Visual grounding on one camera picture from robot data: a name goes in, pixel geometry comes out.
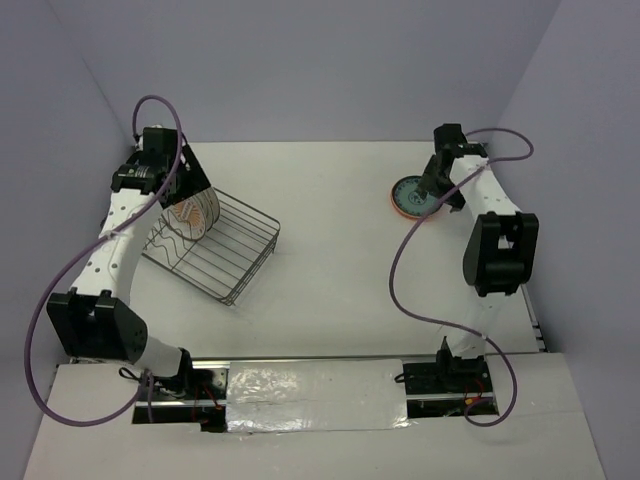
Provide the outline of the white enamel plate green rim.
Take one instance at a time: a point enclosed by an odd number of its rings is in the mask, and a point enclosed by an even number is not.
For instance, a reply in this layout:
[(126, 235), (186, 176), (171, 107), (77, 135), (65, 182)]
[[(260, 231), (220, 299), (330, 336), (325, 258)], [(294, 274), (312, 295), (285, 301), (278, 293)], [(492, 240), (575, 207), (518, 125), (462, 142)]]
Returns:
[(208, 210), (208, 213), (206, 215), (206, 231), (209, 231), (220, 218), (220, 202), (213, 187), (209, 187), (206, 190), (203, 190), (200, 195)]

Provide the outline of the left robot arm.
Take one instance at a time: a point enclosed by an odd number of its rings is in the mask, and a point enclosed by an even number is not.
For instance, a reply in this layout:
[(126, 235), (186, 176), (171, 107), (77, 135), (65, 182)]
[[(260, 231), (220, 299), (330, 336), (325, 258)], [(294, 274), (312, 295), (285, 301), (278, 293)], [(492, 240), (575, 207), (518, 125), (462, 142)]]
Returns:
[(46, 312), (67, 355), (149, 370), (171, 397), (185, 398), (198, 378), (190, 354), (151, 336), (130, 307), (133, 277), (152, 228), (196, 242), (220, 216), (211, 184), (185, 136), (144, 129), (138, 146), (113, 174), (103, 240), (66, 293), (53, 293)]

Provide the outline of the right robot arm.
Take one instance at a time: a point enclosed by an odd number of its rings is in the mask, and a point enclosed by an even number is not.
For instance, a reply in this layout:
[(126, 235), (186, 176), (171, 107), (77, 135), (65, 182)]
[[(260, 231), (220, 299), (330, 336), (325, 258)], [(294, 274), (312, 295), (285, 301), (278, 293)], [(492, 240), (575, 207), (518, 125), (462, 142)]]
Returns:
[(427, 213), (444, 205), (453, 211), (466, 208), (473, 221), (462, 274), (477, 305), (468, 312), (460, 339), (453, 344), (442, 341), (434, 369), (437, 384), (456, 391), (482, 375), (487, 336), (507, 298), (532, 275), (539, 220), (510, 200), (485, 147), (469, 142), (461, 125), (437, 127), (434, 147), (416, 195), (435, 200)]

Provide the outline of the white plate orange sunburst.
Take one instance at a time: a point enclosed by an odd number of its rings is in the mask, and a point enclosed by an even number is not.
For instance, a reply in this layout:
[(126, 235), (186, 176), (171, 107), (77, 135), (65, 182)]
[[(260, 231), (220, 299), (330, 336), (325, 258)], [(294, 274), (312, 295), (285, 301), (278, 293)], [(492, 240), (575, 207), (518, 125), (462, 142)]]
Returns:
[(169, 207), (165, 222), (170, 231), (180, 238), (197, 242), (211, 228), (211, 208), (199, 194)]

